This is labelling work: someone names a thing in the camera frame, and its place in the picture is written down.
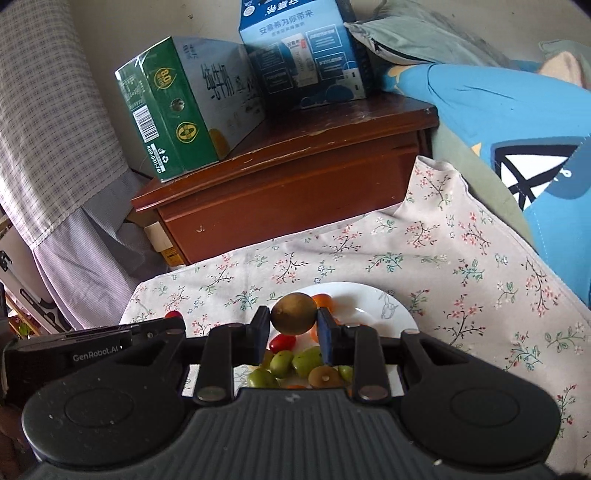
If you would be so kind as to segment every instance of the cherry tomato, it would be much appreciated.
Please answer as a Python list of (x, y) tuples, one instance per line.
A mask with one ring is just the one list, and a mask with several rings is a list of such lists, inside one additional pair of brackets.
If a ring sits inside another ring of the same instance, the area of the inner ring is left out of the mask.
[[(336, 318), (334, 318), (334, 317), (333, 317), (333, 320), (335, 321), (335, 323), (336, 323), (337, 325), (342, 325), (342, 324), (339, 322), (339, 319), (336, 319)], [(312, 328), (309, 330), (309, 333), (310, 333), (310, 338), (312, 338), (312, 340), (313, 340), (313, 341), (315, 341), (316, 343), (320, 343), (320, 342), (318, 341), (318, 329), (316, 328), (316, 325), (318, 325), (318, 324), (317, 324), (317, 323), (315, 323), (315, 324), (314, 324), (314, 326), (313, 326), (313, 327), (312, 327)]]
[(314, 295), (312, 300), (316, 303), (318, 308), (326, 307), (328, 308), (330, 313), (333, 313), (335, 310), (335, 303), (332, 297), (326, 293), (319, 293), (318, 295)]
[(170, 310), (170, 312), (168, 312), (166, 315), (164, 315), (165, 319), (171, 319), (174, 317), (181, 317), (183, 318), (183, 314), (180, 313), (178, 310)]
[(278, 353), (282, 350), (291, 350), (296, 345), (295, 342), (296, 337), (280, 333), (269, 343), (269, 350), (273, 353)]

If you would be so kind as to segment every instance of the pink floral fabric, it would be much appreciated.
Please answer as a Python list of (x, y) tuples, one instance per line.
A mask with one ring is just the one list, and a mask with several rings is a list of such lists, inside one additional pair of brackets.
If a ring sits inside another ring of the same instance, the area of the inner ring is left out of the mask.
[[(297, 288), (331, 281), (387, 291), (421, 330), (544, 388), (561, 413), (549, 464), (591, 472), (591, 314), (445, 162), (417, 157), (401, 204), (147, 281), (122, 323), (179, 310), (189, 336), (206, 335), (214, 325), (250, 321), (258, 306)], [(247, 374), (236, 369), (235, 384)]]

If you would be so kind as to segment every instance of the white wall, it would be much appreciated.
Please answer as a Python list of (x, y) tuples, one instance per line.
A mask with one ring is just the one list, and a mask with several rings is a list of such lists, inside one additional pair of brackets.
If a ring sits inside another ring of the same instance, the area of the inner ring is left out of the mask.
[[(591, 20), (570, 0), (420, 0), (514, 59), (541, 60), (537, 43), (591, 44)], [(151, 166), (115, 82), (115, 70), (168, 35), (240, 41), (239, 0), (70, 0), (90, 68), (129, 164)], [(367, 18), (379, 0), (352, 0)]]

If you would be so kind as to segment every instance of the wooden drawer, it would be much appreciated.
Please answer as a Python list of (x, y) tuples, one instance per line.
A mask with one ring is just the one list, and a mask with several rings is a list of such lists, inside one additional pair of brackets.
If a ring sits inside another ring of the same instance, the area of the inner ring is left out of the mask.
[(404, 198), (419, 133), (277, 164), (158, 209), (189, 263), (342, 220)]

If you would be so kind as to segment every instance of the blue box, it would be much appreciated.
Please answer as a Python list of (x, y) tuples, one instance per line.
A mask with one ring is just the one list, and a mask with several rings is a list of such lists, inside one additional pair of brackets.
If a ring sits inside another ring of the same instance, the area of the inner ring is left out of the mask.
[(373, 75), (349, 35), (349, 0), (243, 0), (240, 35), (272, 112), (366, 98)]

